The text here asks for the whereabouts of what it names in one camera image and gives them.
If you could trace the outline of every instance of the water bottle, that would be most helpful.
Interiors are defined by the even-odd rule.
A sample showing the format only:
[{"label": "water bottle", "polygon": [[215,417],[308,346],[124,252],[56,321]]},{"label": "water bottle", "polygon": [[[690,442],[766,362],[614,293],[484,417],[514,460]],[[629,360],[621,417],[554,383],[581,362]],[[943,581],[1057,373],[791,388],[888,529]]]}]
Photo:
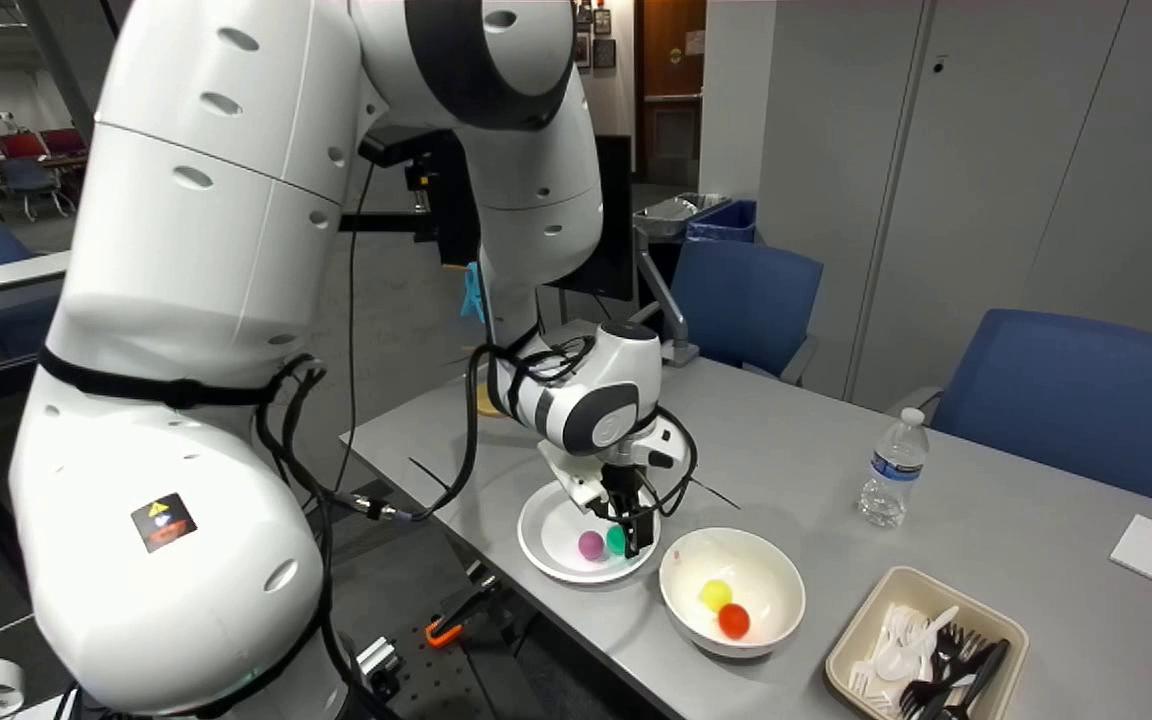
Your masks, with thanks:
[{"label": "water bottle", "polygon": [[905,522],[913,484],[923,474],[923,418],[930,417],[919,408],[905,408],[899,418],[874,446],[869,481],[860,488],[860,517],[869,517],[884,531]]}]

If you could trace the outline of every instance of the gray table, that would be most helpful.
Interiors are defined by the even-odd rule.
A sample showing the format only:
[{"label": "gray table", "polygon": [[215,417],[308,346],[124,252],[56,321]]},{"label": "gray table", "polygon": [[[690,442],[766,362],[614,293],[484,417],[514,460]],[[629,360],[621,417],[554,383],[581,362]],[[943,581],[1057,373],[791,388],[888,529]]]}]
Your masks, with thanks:
[{"label": "gray table", "polygon": [[[440,513],[461,541],[664,706],[742,720],[851,717],[822,662],[884,568],[915,563],[1028,628],[1014,717],[1152,717],[1152,581],[1107,561],[1127,520],[1152,517],[1152,501],[933,434],[909,529],[884,536],[851,513],[851,496],[888,417],[708,360],[672,369],[664,404],[702,439],[702,481],[742,505],[692,488],[664,529],[664,546],[692,529],[732,522],[768,536],[806,570],[807,615],[761,662],[714,658],[672,628],[655,593],[664,553],[607,586],[541,575],[517,546],[517,513],[547,472],[537,439],[508,418],[484,422],[480,466]],[[362,422],[354,446],[429,505],[440,488],[411,456],[451,474],[466,446],[461,392],[440,388]]]}]

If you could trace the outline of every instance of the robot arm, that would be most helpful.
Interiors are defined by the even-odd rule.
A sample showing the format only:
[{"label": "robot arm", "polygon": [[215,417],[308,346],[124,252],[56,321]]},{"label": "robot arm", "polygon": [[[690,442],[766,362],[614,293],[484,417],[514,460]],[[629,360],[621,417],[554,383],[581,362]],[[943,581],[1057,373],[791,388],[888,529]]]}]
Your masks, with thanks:
[{"label": "robot arm", "polygon": [[[566,456],[632,456],[655,341],[601,330],[559,383],[522,360],[541,346],[531,293],[601,234],[568,49],[568,0],[131,9],[13,456],[37,622],[101,705],[215,705],[314,632],[326,561],[247,429],[306,342],[354,147],[384,117],[468,150],[491,341],[517,342],[501,404]],[[618,517],[596,484],[573,496]]]}]

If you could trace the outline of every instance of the floor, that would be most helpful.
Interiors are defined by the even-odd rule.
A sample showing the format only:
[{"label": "floor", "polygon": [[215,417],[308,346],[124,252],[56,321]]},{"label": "floor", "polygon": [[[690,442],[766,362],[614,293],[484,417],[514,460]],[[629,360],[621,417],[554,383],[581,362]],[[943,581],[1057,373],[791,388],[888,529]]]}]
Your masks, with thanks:
[{"label": "floor", "polygon": [[[641,199],[672,194],[672,186],[643,186]],[[381,174],[369,207],[403,207],[401,178]],[[69,247],[73,218],[49,216],[37,224],[13,218],[23,245],[37,252]],[[381,417],[409,397],[451,380],[480,327],[461,321],[461,272],[436,265],[436,247],[409,234],[362,234],[341,239],[322,285],[322,321],[314,327],[314,353],[330,369],[330,380],[306,408],[300,456],[315,474],[338,474],[345,463],[341,430],[354,418]],[[7,466],[15,408],[0,408],[0,491]],[[345,484],[378,481],[362,460],[347,460]],[[338,607],[347,613],[365,638],[388,632],[411,615],[436,607],[450,586],[461,586],[466,553],[440,529],[388,529],[371,520],[347,520],[338,531],[338,570],[365,575],[369,586],[354,593]],[[0,563],[0,628],[27,613],[23,582]],[[39,632],[23,619],[0,632],[0,654],[13,654],[27,671],[27,705],[56,694],[69,671],[56,662]],[[468,717],[659,717],[650,701],[632,694],[607,669],[601,669],[566,632],[537,619],[524,643],[508,643],[490,632],[472,643],[468,669],[484,690],[484,705]]]}]

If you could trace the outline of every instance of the white plate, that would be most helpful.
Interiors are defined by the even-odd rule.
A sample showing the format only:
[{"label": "white plate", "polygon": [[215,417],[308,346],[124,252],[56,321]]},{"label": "white plate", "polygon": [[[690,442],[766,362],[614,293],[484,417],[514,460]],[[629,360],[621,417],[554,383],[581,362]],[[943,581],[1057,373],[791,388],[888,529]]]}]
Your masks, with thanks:
[{"label": "white plate", "polygon": [[581,513],[559,484],[546,484],[529,496],[517,536],[524,555],[554,581],[566,582],[614,582],[638,568],[643,568],[655,555],[659,545],[659,513],[652,513],[652,545],[641,546],[641,555],[618,555],[618,561],[586,561],[581,555],[581,531],[607,531],[614,522]]}]

